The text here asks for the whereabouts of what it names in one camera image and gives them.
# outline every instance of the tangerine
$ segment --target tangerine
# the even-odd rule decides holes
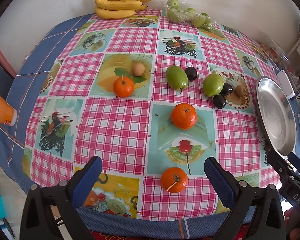
[[[161,186],[170,193],[178,193],[185,189],[188,176],[183,169],[171,167],[166,169],[161,175]]]
[[[183,130],[193,127],[197,122],[197,118],[194,107],[186,103],[176,105],[170,115],[172,123]]]
[[[128,77],[119,77],[113,82],[112,89],[119,98],[126,98],[133,93],[134,82]]]
[[[87,196],[83,206],[93,206],[94,204],[97,203],[99,197],[94,191],[90,191],[89,195]]]

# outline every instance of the white device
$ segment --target white device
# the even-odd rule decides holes
[[[287,99],[290,99],[295,96],[292,85],[289,81],[289,78],[284,70],[279,71],[277,77],[280,82],[280,87],[284,94],[286,95]]]

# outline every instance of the stainless steel tray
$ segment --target stainless steel tray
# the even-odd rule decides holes
[[[296,144],[296,122],[288,99],[269,77],[257,82],[258,117],[267,141],[283,156],[293,152]]]

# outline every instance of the plastic cup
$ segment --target plastic cup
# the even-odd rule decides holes
[[[0,123],[14,126],[18,111],[0,97]]]

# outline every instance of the pink checkered pattern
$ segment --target pink checkered pattern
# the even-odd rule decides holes
[[[99,17],[98,15],[96,15],[96,14],[93,14],[93,15],[90,17],[89,21],[90,21],[90,20],[97,20],[97,19],[100,19],[100,17]]]
[[[78,42],[81,39],[82,35],[83,35],[83,33],[73,36],[71,41],[69,41],[69,43],[65,46],[63,51],[57,57],[57,59],[68,57],[69,54],[71,53],[71,51],[74,49],[74,47],[78,44]]]
[[[250,39],[247,35],[244,35],[243,33],[241,33],[241,36],[242,36],[242,38],[243,38],[245,41],[247,41],[247,42],[253,44],[254,46],[256,46],[257,48],[261,49],[259,43],[257,43],[257,42],[254,41],[253,39]]]
[[[86,33],[119,28],[123,21],[123,18],[111,20],[99,18],[97,21],[91,24],[91,26],[87,29]]]
[[[180,66],[183,69],[195,67],[198,78],[195,81],[189,81],[187,89],[182,93],[169,87],[166,78],[167,68],[171,65]],[[202,93],[202,83],[206,76],[209,75],[208,64],[204,61],[175,57],[168,55],[156,55],[154,71],[154,82],[152,84],[152,100],[165,101],[171,103],[188,103],[196,106],[206,106],[214,108],[211,98],[207,98]]]
[[[149,113],[149,101],[87,98],[74,161],[85,164],[98,155],[106,170],[143,175]]]
[[[192,33],[195,35],[199,35],[198,29],[191,26],[187,25],[184,23],[174,23],[168,20],[167,17],[162,16],[160,18],[160,29],[168,29],[168,30],[173,30],[173,31],[180,31],[180,32],[185,32],[185,33]]]
[[[200,37],[200,39],[208,63],[223,66],[242,73],[242,68],[240,67],[237,55],[230,45],[205,37]]]
[[[219,163],[232,174],[260,169],[255,116],[216,110]]]
[[[71,178],[72,167],[71,161],[34,149],[31,179],[42,187],[55,186],[61,180]]]
[[[155,54],[159,29],[119,28],[107,52],[143,52]]]
[[[250,99],[252,99],[255,111],[257,110],[257,79],[246,75],[246,82],[249,88]]]
[[[280,176],[278,173],[272,167],[261,170],[260,187],[266,187],[271,183],[275,185],[280,183]]]
[[[277,84],[279,84],[279,80],[277,75],[275,74],[273,67],[269,66],[268,64],[264,63],[262,60],[258,59],[258,64],[263,72],[263,74],[265,76],[268,76],[269,78],[273,79],[274,82],[276,82]]]
[[[136,15],[160,16],[161,15],[161,10],[147,9],[147,10],[143,10],[143,11],[136,11]]]
[[[38,97],[34,104],[34,108],[28,122],[25,140],[25,144],[31,147],[34,147],[35,133],[37,132],[37,127],[40,123],[41,114],[46,102],[47,97]]]
[[[240,49],[243,52],[254,56],[253,50],[247,45],[247,43],[243,39],[232,35],[226,31],[224,31],[223,34],[228,38],[228,40],[234,48]]]
[[[87,96],[104,53],[68,57],[53,83],[49,96]]]
[[[188,179],[186,189],[171,194],[161,187],[160,178],[143,180],[141,218],[167,221],[213,214],[217,199],[208,179]]]

